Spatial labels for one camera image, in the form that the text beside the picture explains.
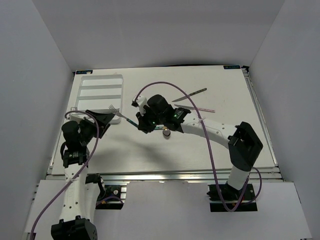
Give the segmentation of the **pink handled spoon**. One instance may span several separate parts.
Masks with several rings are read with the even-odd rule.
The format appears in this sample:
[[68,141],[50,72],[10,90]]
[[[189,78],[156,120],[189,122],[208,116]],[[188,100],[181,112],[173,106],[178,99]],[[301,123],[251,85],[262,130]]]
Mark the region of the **pink handled spoon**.
[[169,139],[171,136],[171,131],[168,128],[163,128],[162,135],[164,138]]

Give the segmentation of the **green handled fork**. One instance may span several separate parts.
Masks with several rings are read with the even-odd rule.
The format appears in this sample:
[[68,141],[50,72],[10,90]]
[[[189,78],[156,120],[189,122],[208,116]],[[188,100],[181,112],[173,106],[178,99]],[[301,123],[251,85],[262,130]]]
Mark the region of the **green handled fork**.
[[113,114],[115,114],[116,116],[125,119],[128,123],[130,123],[131,125],[133,125],[134,127],[138,128],[138,124],[135,123],[134,121],[132,121],[130,118],[126,117],[125,115],[123,115],[117,108],[115,108],[113,105],[109,106],[109,109],[111,110],[111,112]]

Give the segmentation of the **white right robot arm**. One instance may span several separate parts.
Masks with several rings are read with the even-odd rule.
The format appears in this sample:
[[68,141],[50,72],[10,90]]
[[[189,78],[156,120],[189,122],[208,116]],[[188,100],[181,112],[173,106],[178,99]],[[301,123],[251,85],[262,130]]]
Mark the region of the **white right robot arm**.
[[233,200],[243,195],[245,181],[263,149],[261,140],[249,123],[243,121],[239,125],[230,125],[200,119],[189,109],[173,108],[159,94],[150,99],[134,97],[132,106],[139,109],[136,114],[138,129],[146,134],[163,125],[172,132],[208,138],[228,149],[232,169],[225,192]]

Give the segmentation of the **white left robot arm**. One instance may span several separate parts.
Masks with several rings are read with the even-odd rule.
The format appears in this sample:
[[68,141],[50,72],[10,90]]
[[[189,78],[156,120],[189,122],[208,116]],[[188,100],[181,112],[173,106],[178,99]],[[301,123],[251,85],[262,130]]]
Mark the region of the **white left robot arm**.
[[100,139],[110,127],[113,113],[86,110],[87,117],[67,121],[61,127],[64,143],[60,154],[64,167],[66,189],[59,222],[51,226],[54,240],[96,240],[98,231],[93,223],[97,200],[106,193],[100,174],[89,174],[92,152],[88,144]]

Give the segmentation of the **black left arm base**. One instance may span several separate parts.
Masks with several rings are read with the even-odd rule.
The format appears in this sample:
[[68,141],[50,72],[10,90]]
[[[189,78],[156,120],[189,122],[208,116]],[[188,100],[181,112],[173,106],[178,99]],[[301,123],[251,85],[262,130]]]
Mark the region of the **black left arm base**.
[[96,201],[96,210],[121,210],[126,199],[127,184],[120,182],[105,182],[104,192]]

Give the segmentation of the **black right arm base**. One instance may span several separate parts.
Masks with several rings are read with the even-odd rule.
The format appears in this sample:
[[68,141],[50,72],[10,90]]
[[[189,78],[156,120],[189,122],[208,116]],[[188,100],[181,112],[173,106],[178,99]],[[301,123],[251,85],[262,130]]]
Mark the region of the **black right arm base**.
[[[227,186],[227,184],[219,184],[220,190],[222,197],[225,201],[226,206],[229,209],[233,209],[240,196],[242,191],[241,190],[232,190]],[[227,212],[225,209],[220,196],[218,194],[217,188],[215,184],[210,184],[208,186],[208,192],[206,193],[209,197],[209,206],[210,206],[210,211],[212,213],[222,213],[222,212]],[[252,184],[248,184],[246,186],[244,195],[242,196],[241,203],[235,210],[236,212],[257,212],[258,207],[256,203],[256,194],[255,190]]]

